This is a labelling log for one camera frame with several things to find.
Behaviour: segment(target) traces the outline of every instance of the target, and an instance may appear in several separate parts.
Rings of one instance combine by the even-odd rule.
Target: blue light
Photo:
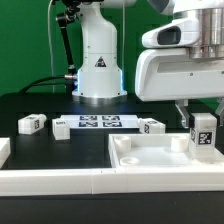
[[[124,91],[124,74],[122,70],[120,75],[121,75],[121,91]]]

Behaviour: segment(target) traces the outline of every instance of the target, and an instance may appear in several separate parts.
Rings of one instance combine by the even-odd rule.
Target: white cube
[[[213,161],[217,119],[209,113],[194,113],[195,126],[190,130],[189,150],[194,159]]]
[[[44,114],[31,114],[18,121],[19,134],[31,135],[44,127],[47,120]]]
[[[66,120],[53,119],[52,129],[53,129],[53,134],[56,140],[70,139],[70,127]]]
[[[166,132],[166,125],[154,120],[153,118],[139,119],[139,131],[143,134],[164,134]]]

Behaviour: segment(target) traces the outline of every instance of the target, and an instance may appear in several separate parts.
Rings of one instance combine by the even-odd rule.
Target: white block
[[[154,120],[153,118],[139,119],[139,131],[143,134],[164,134],[166,125]]]
[[[53,134],[56,140],[70,139],[70,127],[66,120],[53,119],[52,129],[53,129]]]
[[[0,168],[10,155],[10,140],[9,138],[0,138]]]
[[[217,120],[209,113],[192,114],[195,127],[190,130],[189,150],[194,159],[212,162],[214,159]]]
[[[44,127],[47,120],[44,114],[31,114],[18,121],[19,134],[31,135]]]

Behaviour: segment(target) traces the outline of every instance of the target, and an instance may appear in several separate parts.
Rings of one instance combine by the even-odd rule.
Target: cable
[[[53,47],[52,47],[52,38],[51,38],[51,6],[54,0],[50,0],[47,12],[47,27],[48,27],[48,44],[50,50],[50,60],[51,60],[51,75],[54,76],[54,54],[53,54]]]
[[[126,12],[125,12],[125,0],[123,0],[123,43],[122,43],[122,73],[124,79],[124,51],[125,51],[125,26],[126,26]]]
[[[39,84],[39,83],[41,83],[41,82],[45,82],[45,81],[49,81],[49,80],[55,80],[55,79],[64,79],[64,76],[63,76],[63,75],[60,75],[60,76],[54,76],[54,77],[50,76],[50,77],[46,77],[46,78],[43,78],[43,79],[38,79],[38,80],[32,82],[31,84],[29,84],[28,86],[24,87],[23,89],[21,89],[21,90],[19,91],[19,93],[26,93],[26,91],[27,91],[29,88],[35,86],[36,84]]]
[[[59,82],[59,83],[42,83],[42,84],[35,84],[35,85],[32,85],[30,86],[29,88],[27,87],[26,88],[26,91],[23,93],[26,93],[28,89],[32,88],[32,87],[36,87],[36,86],[54,86],[54,85],[65,85],[64,82]]]

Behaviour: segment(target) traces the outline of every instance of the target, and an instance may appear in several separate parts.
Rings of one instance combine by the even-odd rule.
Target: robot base
[[[127,99],[127,92],[123,91],[120,95],[116,97],[105,97],[105,98],[98,98],[98,97],[85,97],[80,95],[80,93],[73,92],[72,93],[73,100],[76,102],[82,102],[87,104],[93,105],[107,105],[107,104],[115,104],[124,102]]]

